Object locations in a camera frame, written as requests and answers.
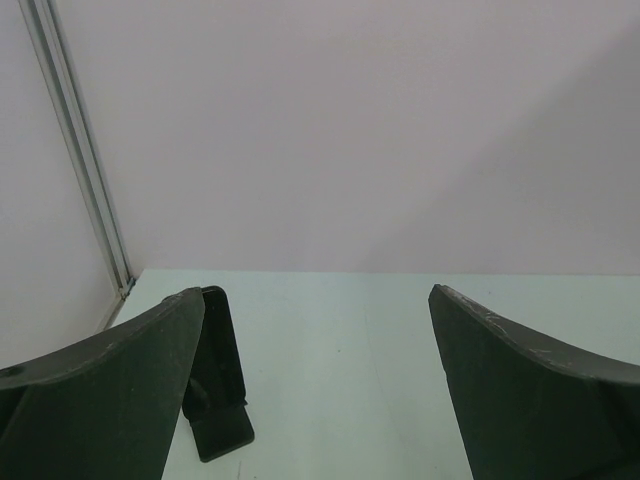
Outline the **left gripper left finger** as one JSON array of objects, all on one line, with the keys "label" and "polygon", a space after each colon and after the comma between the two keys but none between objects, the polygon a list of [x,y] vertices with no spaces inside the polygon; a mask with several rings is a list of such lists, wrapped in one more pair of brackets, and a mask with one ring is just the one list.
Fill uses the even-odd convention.
[{"label": "left gripper left finger", "polygon": [[161,478],[204,310],[200,288],[189,288],[2,369],[2,478]]}]

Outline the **black phone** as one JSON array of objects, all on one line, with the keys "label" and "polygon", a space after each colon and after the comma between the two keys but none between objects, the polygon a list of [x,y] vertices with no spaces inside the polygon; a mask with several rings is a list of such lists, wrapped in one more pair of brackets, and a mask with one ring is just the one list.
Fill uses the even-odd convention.
[{"label": "black phone", "polygon": [[245,405],[246,387],[225,291],[202,289],[205,304],[202,331],[185,401],[193,412]]}]

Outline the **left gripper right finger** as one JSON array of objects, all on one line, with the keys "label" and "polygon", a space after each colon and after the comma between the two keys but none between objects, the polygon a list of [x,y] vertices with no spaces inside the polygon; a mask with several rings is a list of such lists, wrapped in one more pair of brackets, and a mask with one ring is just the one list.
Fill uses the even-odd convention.
[{"label": "left gripper right finger", "polygon": [[428,303],[473,478],[638,478],[638,366],[516,323],[446,285],[435,285]]}]

